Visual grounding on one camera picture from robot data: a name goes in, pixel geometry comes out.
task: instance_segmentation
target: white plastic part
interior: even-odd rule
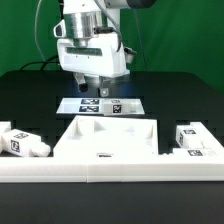
[[[0,153],[2,152],[4,146],[2,142],[2,134],[11,130],[11,122],[0,122]]]
[[[177,126],[176,141],[181,148],[223,150],[223,146],[201,122],[191,122],[190,125]]]
[[[178,125],[176,141],[181,148],[203,148],[201,136],[191,125]]]
[[[91,135],[79,134],[83,119],[94,120]],[[190,125],[210,136],[200,123]],[[76,116],[53,158],[0,158],[0,182],[224,181],[224,149],[210,137],[210,148],[159,155],[155,120]]]
[[[18,129],[2,134],[3,150],[21,157],[43,156],[50,147],[41,142],[41,137]]]

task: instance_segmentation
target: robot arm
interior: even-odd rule
[[[110,80],[126,74],[126,62],[135,52],[122,44],[120,9],[147,8],[155,1],[64,0],[63,20],[54,34],[60,64],[74,72],[81,91],[87,90],[85,76],[99,76],[100,95],[107,96]]]

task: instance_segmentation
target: black table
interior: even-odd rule
[[[71,73],[12,71],[0,78],[0,120],[43,137],[52,148],[74,115],[59,116],[63,97],[81,94]],[[224,145],[224,96],[193,74],[137,72],[111,85],[110,97],[140,98],[158,120],[160,153],[176,146],[178,124],[202,122]],[[1,223],[223,223],[223,182],[0,184]]]

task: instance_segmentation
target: green screen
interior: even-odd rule
[[[0,75],[41,61],[34,41],[37,4],[38,0],[10,0],[0,8]],[[157,0],[150,9],[122,10],[124,45],[138,52],[128,68],[194,73],[224,93],[223,12],[222,0]],[[57,53],[52,29],[59,20],[57,0],[43,0],[38,39],[46,58]]]

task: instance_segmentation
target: black label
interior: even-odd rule
[[[188,150],[190,156],[203,156],[200,150]]]
[[[18,138],[18,139],[23,139],[23,138],[26,138],[28,137],[29,135],[25,134],[25,133],[20,133],[18,135],[15,135],[14,137],[15,138]]]
[[[11,140],[11,149],[15,152],[20,152],[19,142]]]
[[[186,135],[195,135],[196,134],[196,132],[194,130],[184,130],[184,133]]]
[[[100,100],[98,100],[98,99],[82,99],[81,104],[99,105]]]
[[[111,103],[121,103],[120,100],[111,100]]]
[[[110,158],[112,156],[113,155],[109,154],[109,153],[97,153],[97,157],[99,157],[99,158]]]
[[[98,106],[81,106],[79,112],[88,113],[88,112],[99,112]]]
[[[183,145],[183,140],[184,140],[184,137],[183,137],[183,135],[180,133],[179,143],[180,143],[181,145]]]
[[[113,105],[113,113],[118,114],[121,113],[122,106],[121,105]]]

